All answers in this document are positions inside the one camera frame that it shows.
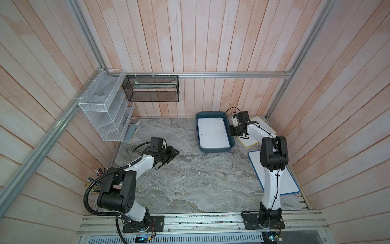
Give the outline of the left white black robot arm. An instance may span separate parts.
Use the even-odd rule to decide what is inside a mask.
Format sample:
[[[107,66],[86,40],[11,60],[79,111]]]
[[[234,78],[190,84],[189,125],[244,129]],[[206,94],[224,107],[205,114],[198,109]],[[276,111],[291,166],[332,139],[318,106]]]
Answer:
[[[135,199],[137,179],[152,168],[157,170],[170,163],[179,151],[167,145],[165,139],[151,137],[150,141],[133,148],[131,153],[137,154],[138,158],[125,166],[108,170],[97,206],[129,222],[141,223],[148,220],[149,210]]]

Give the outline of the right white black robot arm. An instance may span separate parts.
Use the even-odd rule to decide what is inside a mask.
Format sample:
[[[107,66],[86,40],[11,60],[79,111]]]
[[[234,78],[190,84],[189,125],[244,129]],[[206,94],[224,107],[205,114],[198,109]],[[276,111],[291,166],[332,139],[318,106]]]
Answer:
[[[232,117],[230,135],[247,138],[252,136],[261,143],[260,164],[264,169],[264,196],[259,210],[259,225],[270,227],[281,221],[280,184],[288,165],[286,138],[266,130],[257,121],[249,118],[248,112],[240,111]]]

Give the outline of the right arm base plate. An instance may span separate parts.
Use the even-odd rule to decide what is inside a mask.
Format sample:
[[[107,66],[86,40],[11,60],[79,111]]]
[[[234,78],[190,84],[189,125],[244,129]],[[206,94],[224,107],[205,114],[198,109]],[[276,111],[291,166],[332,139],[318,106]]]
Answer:
[[[278,210],[259,210],[258,213],[243,211],[241,213],[246,230],[257,229],[285,229],[285,223],[281,216],[281,208]]]

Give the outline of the blue-framed whiteboard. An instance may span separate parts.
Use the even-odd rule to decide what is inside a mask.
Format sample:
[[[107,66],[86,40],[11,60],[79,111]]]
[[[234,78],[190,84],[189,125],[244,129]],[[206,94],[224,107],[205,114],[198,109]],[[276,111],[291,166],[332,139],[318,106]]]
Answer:
[[[225,124],[221,118],[200,118],[197,122],[201,148],[215,149],[230,147]]]
[[[259,182],[264,190],[265,183],[265,172],[264,168],[260,162],[260,153],[261,151],[250,151],[248,153],[249,159],[252,163],[252,166],[256,172],[256,175],[259,179]],[[281,177],[281,185],[280,185],[280,195],[288,195],[288,194],[296,194],[300,193],[300,189],[295,179],[291,175],[288,168],[283,171],[283,175]]]

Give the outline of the teal plastic storage box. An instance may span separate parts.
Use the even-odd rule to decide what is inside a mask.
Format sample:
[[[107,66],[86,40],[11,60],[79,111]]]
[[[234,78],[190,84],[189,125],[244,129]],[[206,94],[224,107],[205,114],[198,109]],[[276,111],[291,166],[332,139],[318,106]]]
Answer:
[[[228,148],[215,148],[215,149],[203,149],[200,147],[200,140],[199,140],[199,132],[198,132],[198,122],[197,120],[200,118],[221,118],[221,120],[225,124],[226,132],[230,141],[230,147]],[[228,116],[221,111],[204,111],[199,112],[196,114],[196,127],[197,127],[197,139],[198,139],[198,145],[203,153],[225,153],[229,152],[234,146],[235,146],[235,140],[234,137],[230,135],[230,122],[228,119]]]

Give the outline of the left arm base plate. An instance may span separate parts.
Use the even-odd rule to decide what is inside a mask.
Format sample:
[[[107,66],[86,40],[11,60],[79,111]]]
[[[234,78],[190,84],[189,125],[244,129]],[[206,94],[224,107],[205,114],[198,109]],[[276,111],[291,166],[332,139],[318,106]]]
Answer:
[[[146,216],[141,222],[125,222],[122,231],[124,233],[163,232],[164,216]]]

